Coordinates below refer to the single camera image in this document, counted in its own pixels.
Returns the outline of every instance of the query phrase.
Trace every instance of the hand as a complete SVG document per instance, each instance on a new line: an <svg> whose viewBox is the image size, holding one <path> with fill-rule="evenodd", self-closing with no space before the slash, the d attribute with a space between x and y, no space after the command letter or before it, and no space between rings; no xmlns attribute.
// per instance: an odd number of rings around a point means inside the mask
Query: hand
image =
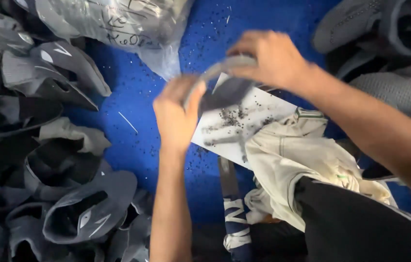
<svg viewBox="0 0 411 262"><path fill-rule="evenodd" d="M182 104L196 80L197 77L191 75L176 77L166 84L162 93L154 100L161 148L164 150L180 154L188 150L196 130L197 110L206 89L205 83L200 83L193 91L186 109Z"/></svg>
<svg viewBox="0 0 411 262"><path fill-rule="evenodd" d="M229 56L237 54L254 56L258 66L233 69L232 75L295 93L310 68L286 33L247 31L227 52Z"/></svg>

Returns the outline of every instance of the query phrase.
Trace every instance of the clear plastic bag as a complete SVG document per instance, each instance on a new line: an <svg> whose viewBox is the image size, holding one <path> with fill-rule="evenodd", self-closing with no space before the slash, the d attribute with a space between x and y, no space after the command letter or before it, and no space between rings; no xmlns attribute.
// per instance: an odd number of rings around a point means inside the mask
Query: clear plastic bag
<svg viewBox="0 0 411 262"><path fill-rule="evenodd" d="M59 37L79 36L138 53L168 80L180 74L178 49L194 0L39 0L39 17Z"/></svg>

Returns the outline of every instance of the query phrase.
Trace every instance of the white paper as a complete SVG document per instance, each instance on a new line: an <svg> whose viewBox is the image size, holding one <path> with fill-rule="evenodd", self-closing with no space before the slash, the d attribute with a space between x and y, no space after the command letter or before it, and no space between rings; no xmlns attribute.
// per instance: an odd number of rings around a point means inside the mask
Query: white paper
<svg viewBox="0 0 411 262"><path fill-rule="evenodd" d="M217 85L227 78L228 75L222 73ZM265 124L293 114L296 108L283 99L253 88L241 105L204 113L191 142L252 170L245 155L245 141Z"/></svg>

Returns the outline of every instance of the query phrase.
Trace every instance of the blue floor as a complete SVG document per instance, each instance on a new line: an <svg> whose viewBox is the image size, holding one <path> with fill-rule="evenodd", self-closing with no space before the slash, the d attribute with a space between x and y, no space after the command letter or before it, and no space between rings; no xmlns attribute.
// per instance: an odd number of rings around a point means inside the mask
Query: blue floor
<svg viewBox="0 0 411 262"><path fill-rule="evenodd" d="M323 56L312 49L310 38L319 20L339 1L197 0L179 50L182 72L203 72L221 60L227 48L248 29L286 32L307 60L323 66ZM106 160L115 170L134 172L139 186L154 192L160 138L152 101L165 81L132 53L98 42L89 44L87 51L113 94L105 99L95 99L99 112L69 108L66 114L75 124L103 130L113 144L106 150ZM313 108L289 93L279 92L277 95L298 106ZM138 134L118 112L133 124ZM335 125L329 126L326 135L332 138L344 136ZM237 167L237 176L242 194L253 188L249 170ZM216 154L191 145L186 158L185 178L193 221L222 221L224 211Z"/></svg>

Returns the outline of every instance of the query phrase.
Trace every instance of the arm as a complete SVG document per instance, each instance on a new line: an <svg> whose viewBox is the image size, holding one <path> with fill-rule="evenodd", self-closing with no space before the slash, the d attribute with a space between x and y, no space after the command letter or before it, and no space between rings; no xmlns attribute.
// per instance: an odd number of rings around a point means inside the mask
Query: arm
<svg viewBox="0 0 411 262"><path fill-rule="evenodd" d="M234 75L286 89L331 117L367 155L411 188L411 119L304 60L282 33L250 31L229 50L257 57Z"/></svg>
<svg viewBox="0 0 411 262"><path fill-rule="evenodd" d="M169 82L154 101L161 136L160 163L150 236L150 261L191 261L191 217L186 201L185 155L197 125L197 109L205 84L183 109L185 91L194 77Z"/></svg>

